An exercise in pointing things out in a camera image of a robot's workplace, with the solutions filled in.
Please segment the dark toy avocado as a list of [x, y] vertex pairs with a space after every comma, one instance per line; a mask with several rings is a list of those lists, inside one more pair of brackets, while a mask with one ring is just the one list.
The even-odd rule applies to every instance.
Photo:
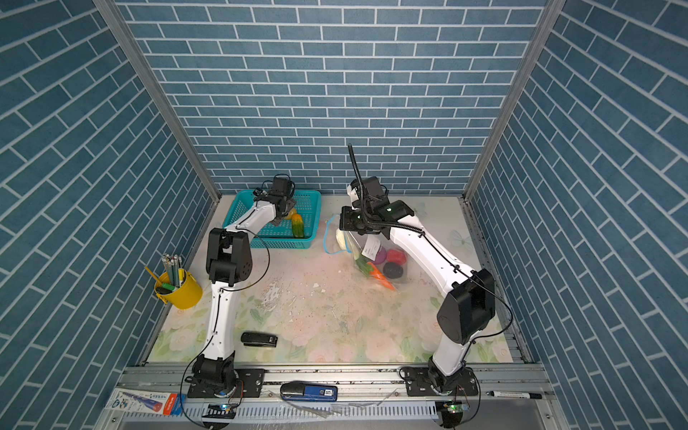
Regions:
[[387, 262], [383, 266], [383, 275], [389, 280], [400, 279], [404, 276], [404, 267], [394, 262]]

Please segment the orange green toy corn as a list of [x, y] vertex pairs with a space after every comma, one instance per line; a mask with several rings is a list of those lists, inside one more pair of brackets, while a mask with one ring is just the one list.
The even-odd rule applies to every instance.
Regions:
[[305, 238], [305, 223], [303, 217], [296, 213], [291, 217], [291, 230], [294, 238]]

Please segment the purple toy eggplant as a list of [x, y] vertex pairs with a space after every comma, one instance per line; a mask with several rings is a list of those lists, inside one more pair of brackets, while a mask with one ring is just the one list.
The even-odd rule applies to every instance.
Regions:
[[374, 258], [373, 263], [375, 265], [382, 264], [386, 261], [387, 259], [387, 250], [384, 247], [380, 247], [377, 251], [376, 257]]

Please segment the orange toy carrot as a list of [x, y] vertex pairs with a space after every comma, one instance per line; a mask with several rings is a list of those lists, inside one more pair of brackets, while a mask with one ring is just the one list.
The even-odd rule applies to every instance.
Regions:
[[388, 288], [389, 290], [395, 290], [392, 283], [388, 281], [382, 272], [367, 257], [361, 255], [358, 259], [356, 259], [356, 266], [358, 267], [358, 270], [360, 270], [360, 272], [362, 272], [365, 276], [374, 279], [380, 285]]

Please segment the clear zip top bag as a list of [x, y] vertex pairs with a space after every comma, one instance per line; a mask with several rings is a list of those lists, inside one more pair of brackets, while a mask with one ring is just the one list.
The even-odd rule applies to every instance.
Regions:
[[[382, 287], [377, 281], [375, 281], [372, 278], [369, 278], [365, 276], [360, 270], [358, 270], [358, 267], [356, 266], [356, 259], [358, 259], [361, 255], [367, 257], [369, 260], [374, 261], [374, 258], [376, 257], [377, 251], [380, 247], [384, 247], [387, 252], [390, 249], [401, 249], [404, 251], [401, 247], [398, 245], [394, 245], [391, 240], [388, 240], [383, 234], [379, 235], [373, 235], [373, 234], [366, 234], [366, 235], [360, 235], [356, 232], [349, 232], [349, 231], [344, 231], [346, 236], [347, 236], [347, 242], [349, 245], [350, 252], [342, 251], [340, 250], [340, 247], [338, 246], [337, 240], [336, 240], [336, 230], [340, 229], [339, 228], [339, 221], [340, 221], [340, 216], [339, 215], [333, 215], [329, 220], [327, 220], [325, 224], [325, 230], [324, 230], [324, 238], [322, 239], [322, 247], [324, 248], [324, 252], [329, 255], [336, 255], [336, 254], [342, 254], [346, 256], [349, 261], [353, 264], [353, 267], [367, 280], [372, 281], [374, 284]], [[403, 265], [404, 267], [404, 276], [400, 279], [393, 280], [389, 279], [390, 283], [394, 286], [395, 290], [400, 290], [403, 285], [407, 284], [410, 281], [410, 257], [407, 255], [407, 263]], [[376, 265], [376, 267], [383, 273], [383, 266], [387, 263], [385, 261], [382, 264]]]

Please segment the blue black box cutter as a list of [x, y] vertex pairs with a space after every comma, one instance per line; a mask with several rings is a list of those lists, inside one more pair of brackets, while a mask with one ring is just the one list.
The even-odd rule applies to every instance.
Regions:
[[284, 401], [335, 402], [338, 388], [334, 385], [293, 381], [283, 383], [279, 395]]

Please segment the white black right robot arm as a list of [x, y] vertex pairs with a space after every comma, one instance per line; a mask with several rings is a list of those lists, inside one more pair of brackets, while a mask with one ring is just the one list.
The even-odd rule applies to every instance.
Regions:
[[428, 362], [433, 389], [446, 394], [459, 385], [470, 347], [485, 337], [483, 331], [496, 316], [496, 281], [486, 269], [474, 271], [435, 239], [402, 201], [368, 214], [344, 206], [340, 230], [360, 235], [382, 235], [419, 264], [442, 294], [436, 320], [443, 333]]

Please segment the red toy strawberry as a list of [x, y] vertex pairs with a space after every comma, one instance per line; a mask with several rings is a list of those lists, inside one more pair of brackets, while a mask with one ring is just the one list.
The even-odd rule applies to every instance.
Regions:
[[387, 263], [395, 263], [397, 265], [405, 265], [407, 263], [407, 255], [401, 249], [390, 249], [387, 252]]

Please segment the teal plastic basket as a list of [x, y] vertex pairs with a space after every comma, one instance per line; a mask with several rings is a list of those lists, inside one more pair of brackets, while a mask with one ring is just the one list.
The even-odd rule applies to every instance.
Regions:
[[[304, 222], [304, 237], [296, 238], [292, 231], [292, 222], [283, 220], [279, 226], [266, 224], [257, 234], [262, 238], [251, 241], [252, 248], [270, 249], [308, 249], [316, 237], [321, 214], [321, 194], [313, 190], [295, 191], [295, 209]], [[254, 208], [252, 191], [239, 192], [229, 207], [222, 227], [235, 223]]]

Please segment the white toy daikon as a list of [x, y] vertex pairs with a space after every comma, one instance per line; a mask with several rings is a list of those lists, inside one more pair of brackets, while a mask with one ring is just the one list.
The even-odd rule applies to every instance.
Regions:
[[338, 243], [338, 246], [340, 247], [340, 250], [350, 252], [349, 245], [347, 242], [347, 236], [344, 231], [341, 231], [339, 229], [336, 230], [336, 240]]

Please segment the red blue pencil box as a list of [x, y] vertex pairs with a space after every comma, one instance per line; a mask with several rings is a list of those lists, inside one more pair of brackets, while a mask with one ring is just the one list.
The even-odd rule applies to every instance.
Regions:
[[106, 410], [175, 417], [181, 414], [184, 394], [116, 389], [106, 402]]

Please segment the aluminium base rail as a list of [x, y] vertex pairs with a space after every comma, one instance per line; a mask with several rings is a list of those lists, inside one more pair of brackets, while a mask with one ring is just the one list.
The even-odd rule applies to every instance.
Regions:
[[[265, 370], [259, 398], [191, 399], [181, 365], [128, 367], [116, 389], [184, 394], [181, 414], [175, 417], [103, 410], [98, 429], [190, 428], [235, 429], [242, 425], [342, 424], [346, 421], [409, 422], [417, 419], [436, 426], [455, 401], [466, 428], [566, 429], [564, 412], [545, 370], [536, 364], [468, 365], [478, 378], [478, 396], [410, 397], [398, 376], [400, 367], [424, 365], [241, 365]], [[303, 381], [334, 385], [335, 402], [284, 401], [283, 383]], [[535, 392], [542, 400], [500, 399], [489, 391]]]

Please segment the black stapler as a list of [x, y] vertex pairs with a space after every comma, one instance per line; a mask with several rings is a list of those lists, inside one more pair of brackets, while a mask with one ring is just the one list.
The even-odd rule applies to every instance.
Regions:
[[244, 331], [240, 336], [242, 344], [252, 348], [276, 348], [278, 340], [277, 335], [259, 331]]

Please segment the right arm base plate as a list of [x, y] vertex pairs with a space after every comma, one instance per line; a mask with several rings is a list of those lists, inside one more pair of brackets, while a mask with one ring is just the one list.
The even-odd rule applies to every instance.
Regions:
[[398, 376], [410, 397], [478, 396], [478, 378], [473, 369], [464, 367], [451, 376], [429, 367], [400, 367]]

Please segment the yellow pen cup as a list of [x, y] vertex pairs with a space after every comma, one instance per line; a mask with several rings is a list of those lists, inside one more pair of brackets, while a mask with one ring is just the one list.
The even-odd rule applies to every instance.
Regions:
[[171, 304], [180, 310], [196, 306], [202, 298], [202, 287], [190, 272], [183, 268], [183, 259], [178, 254], [163, 254], [163, 273], [155, 274], [147, 266], [145, 272], [153, 281], [153, 294], [165, 305]]

